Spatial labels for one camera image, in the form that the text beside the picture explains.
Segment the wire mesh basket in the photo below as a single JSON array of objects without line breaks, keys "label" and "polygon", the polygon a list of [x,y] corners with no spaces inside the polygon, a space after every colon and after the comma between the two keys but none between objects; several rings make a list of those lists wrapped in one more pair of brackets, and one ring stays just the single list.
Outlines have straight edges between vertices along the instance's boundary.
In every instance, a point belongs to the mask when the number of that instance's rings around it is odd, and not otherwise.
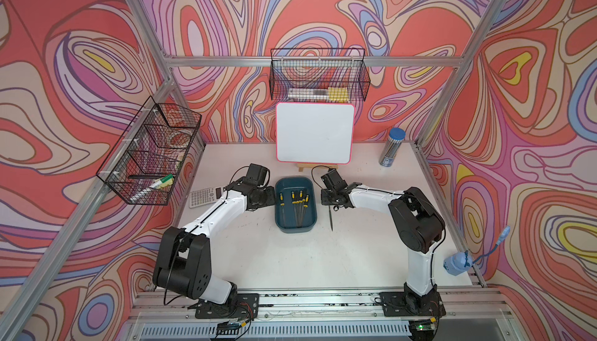
[{"label": "wire mesh basket", "polygon": [[371,80],[363,48],[273,48],[269,88],[274,101],[365,101]]},{"label": "wire mesh basket", "polygon": [[[116,146],[97,172],[97,176],[127,204],[168,204],[184,160],[201,125],[201,114],[188,108],[155,102],[150,106],[150,112],[114,168],[102,171]],[[159,188],[162,185],[156,186],[158,180],[168,176],[171,176],[171,182],[165,183],[167,185],[162,188]]]}]

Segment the white table surface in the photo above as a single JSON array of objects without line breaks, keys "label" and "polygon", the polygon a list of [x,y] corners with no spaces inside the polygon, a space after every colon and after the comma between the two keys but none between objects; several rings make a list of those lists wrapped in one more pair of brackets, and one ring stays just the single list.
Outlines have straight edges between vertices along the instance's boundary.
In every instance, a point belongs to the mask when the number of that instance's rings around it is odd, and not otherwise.
[{"label": "white table surface", "polygon": [[[409,143],[403,143],[394,164],[377,163],[383,143],[353,144],[349,164],[340,165],[347,181],[370,187],[405,190],[418,187],[437,208],[431,189]],[[311,179],[310,169],[299,172],[296,164],[276,159],[275,144],[208,144],[191,190],[227,185],[232,174],[250,163],[270,169],[269,185],[287,176]],[[316,168],[315,180],[322,185],[325,168]],[[235,178],[245,175],[241,170]],[[400,240],[389,214],[369,209],[332,210],[321,205],[320,188],[313,185],[317,223],[308,233],[283,233],[274,221],[274,208],[246,211],[220,234],[211,238],[212,273],[239,288],[383,288],[402,286],[408,274],[407,248]],[[179,226],[195,220],[209,205],[189,209],[188,200]],[[438,286],[472,285],[467,273],[451,276],[444,258],[457,248],[448,235],[435,251],[433,274]]]}]

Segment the blue container lid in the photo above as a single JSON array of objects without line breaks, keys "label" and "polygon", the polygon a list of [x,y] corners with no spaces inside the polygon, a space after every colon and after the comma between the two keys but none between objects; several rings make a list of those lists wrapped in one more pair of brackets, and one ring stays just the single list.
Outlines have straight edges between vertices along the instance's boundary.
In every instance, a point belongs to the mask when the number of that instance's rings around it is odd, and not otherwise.
[{"label": "blue container lid", "polygon": [[390,137],[395,141],[403,141],[407,134],[403,129],[394,127],[390,130]]}]

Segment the whiteboard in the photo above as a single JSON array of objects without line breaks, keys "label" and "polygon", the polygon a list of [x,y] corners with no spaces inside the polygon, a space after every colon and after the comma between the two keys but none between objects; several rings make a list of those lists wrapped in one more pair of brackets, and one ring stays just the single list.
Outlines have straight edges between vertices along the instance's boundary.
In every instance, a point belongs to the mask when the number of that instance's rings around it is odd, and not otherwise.
[{"label": "whiteboard", "polygon": [[347,164],[353,126],[351,104],[279,103],[276,106],[278,161]]}]

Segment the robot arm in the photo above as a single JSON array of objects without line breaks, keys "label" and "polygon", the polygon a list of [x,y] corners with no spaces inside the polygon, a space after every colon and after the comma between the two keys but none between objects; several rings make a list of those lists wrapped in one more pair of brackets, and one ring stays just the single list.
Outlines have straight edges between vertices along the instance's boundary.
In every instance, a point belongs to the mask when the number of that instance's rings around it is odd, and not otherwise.
[{"label": "robot arm", "polygon": [[410,301],[413,311],[421,308],[423,297],[435,291],[430,261],[445,230],[444,219],[419,188],[383,191],[361,183],[348,185],[336,169],[321,178],[326,186],[321,190],[322,204],[333,205],[336,210],[364,207],[392,216],[400,239],[408,248],[407,302]]},{"label": "robot arm", "polygon": [[[268,173],[265,167],[251,164],[247,175],[226,186],[222,197],[199,218],[183,228],[168,228],[160,243],[153,284],[190,299],[234,306],[234,283],[211,274],[210,238],[245,210],[275,203],[273,187],[264,185]],[[178,255],[187,250],[186,259]]]}]

